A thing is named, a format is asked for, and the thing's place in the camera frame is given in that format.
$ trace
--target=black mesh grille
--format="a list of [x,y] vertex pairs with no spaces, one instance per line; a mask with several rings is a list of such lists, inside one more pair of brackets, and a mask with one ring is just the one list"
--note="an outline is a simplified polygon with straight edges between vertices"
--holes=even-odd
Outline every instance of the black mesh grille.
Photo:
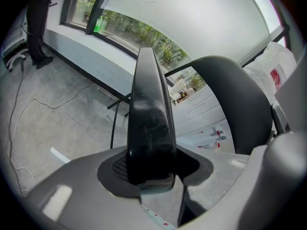
[[128,181],[128,174],[127,174],[127,156],[120,158],[117,160],[113,166],[112,170],[115,172],[117,178],[121,180]]

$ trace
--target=trees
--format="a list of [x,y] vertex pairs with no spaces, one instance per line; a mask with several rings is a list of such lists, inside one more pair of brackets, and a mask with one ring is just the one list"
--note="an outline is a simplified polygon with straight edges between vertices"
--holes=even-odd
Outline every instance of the trees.
[[166,67],[176,65],[188,56],[172,40],[141,21],[109,10],[104,10],[102,16],[103,20],[107,20],[107,31],[124,36],[125,40],[130,40],[129,43],[137,44],[138,47],[152,47],[160,63]]
[[190,77],[190,82],[189,85],[192,88],[195,88],[196,90],[201,89],[203,86],[206,85],[206,82],[204,81],[204,79],[202,79],[202,77],[198,74],[198,73],[194,73],[191,77]]
[[77,0],[74,17],[87,23],[95,1],[96,0]]

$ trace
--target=window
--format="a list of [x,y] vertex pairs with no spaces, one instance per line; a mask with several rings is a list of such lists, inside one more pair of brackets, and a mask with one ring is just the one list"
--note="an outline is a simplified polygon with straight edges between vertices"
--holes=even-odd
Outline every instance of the window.
[[86,28],[96,0],[71,0],[67,21]]
[[191,58],[161,32],[114,11],[103,11],[101,26],[97,32],[124,44],[135,54],[138,54],[140,47],[152,47],[164,73],[191,62]]

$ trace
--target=person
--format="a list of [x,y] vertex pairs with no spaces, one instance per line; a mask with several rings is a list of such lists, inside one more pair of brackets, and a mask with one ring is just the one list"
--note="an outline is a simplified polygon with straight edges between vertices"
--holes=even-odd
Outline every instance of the person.
[[42,68],[53,60],[53,57],[47,57],[42,50],[50,3],[51,0],[30,0],[26,12],[28,22],[27,46],[32,65],[36,65],[36,69]]

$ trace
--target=black trousers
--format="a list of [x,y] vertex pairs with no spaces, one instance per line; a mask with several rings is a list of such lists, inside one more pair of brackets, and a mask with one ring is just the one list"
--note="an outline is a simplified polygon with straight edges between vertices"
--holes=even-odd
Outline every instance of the black trousers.
[[44,59],[42,50],[50,0],[30,0],[27,10],[28,34],[27,45],[33,61]]

